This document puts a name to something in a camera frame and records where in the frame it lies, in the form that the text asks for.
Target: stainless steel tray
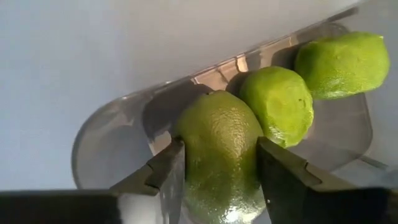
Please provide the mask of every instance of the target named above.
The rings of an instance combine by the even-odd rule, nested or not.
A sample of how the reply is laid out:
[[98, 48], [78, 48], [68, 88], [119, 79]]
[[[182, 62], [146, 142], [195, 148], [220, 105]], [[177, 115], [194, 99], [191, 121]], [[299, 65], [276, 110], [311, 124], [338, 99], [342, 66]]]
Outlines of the stainless steel tray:
[[[347, 33], [323, 22], [254, 48], [174, 82], [118, 98], [98, 109], [81, 127], [73, 147], [72, 169], [80, 189], [107, 189], [170, 143], [173, 124], [198, 96], [212, 90], [237, 93], [250, 73], [262, 67], [292, 68], [299, 47], [313, 39]], [[325, 169], [361, 157], [369, 148], [372, 128], [364, 94], [339, 100], [315, 100], [315, 118], [305, 139], [289, 150]], [[182, 223], [191, 223], [183, 209]], [[270, 223], [264, 212], [254, 223]]]

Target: machine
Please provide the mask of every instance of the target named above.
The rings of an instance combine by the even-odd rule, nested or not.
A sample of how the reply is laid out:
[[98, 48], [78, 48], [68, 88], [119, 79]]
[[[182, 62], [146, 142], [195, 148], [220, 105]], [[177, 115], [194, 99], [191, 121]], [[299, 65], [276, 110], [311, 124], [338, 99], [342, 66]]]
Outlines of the machine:
[[[109, 190], [0, 193], [0, 223], [178, 224], [185, 150], [172, 143]], [[273, 224], [398, 223], [398, 192], [357, 189], [265, 137], [257, 171]]]

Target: white wall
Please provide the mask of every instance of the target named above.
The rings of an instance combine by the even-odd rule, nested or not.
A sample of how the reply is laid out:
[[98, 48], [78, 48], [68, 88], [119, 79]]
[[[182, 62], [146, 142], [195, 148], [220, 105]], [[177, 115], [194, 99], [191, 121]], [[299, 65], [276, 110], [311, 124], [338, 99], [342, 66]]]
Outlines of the white wall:
[[74, 188], [73, 140], [99, 106], [357, 1], [0, 1], [0, 190]]

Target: green lime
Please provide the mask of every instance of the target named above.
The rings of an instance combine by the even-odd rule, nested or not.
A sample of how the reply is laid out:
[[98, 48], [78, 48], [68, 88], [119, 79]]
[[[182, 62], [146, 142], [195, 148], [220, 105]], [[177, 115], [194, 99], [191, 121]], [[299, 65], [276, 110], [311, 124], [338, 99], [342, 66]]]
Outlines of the green lime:
[[245, 80], [240, 97], [253, 110], [264, 135], [282, 147], [297, 145], [312, 124], [312, 97], [297, 73], [262, 68]]
[[310, 42], [295, 60], [295, 71], [319, 99], [373, 90], [382, 85], [389, 66], [383, 37], [367, 32]]
[[177, 122], [185, 142], [185, 203], [206, 224], [250, 223], [265, 208], [256, 177], [260, 124], [226, 91], [201, 96]]

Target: peeled lime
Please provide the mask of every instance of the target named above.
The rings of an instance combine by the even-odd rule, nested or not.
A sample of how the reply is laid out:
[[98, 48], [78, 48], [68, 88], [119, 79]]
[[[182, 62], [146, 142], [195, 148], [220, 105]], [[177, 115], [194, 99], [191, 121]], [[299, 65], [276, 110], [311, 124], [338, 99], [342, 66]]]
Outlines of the peeled lime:
[[243, 83], [240, 97], [253, 110], [264, 135], [282, 147], [297, 145], [312, 124], [312, 97], [300, 75], [266, 67]]
[[389, 66], [383, 37], [367, 32], [310, 42], [295, 60], [295, 71], [319, 99], [373, 90], [382, 85]]

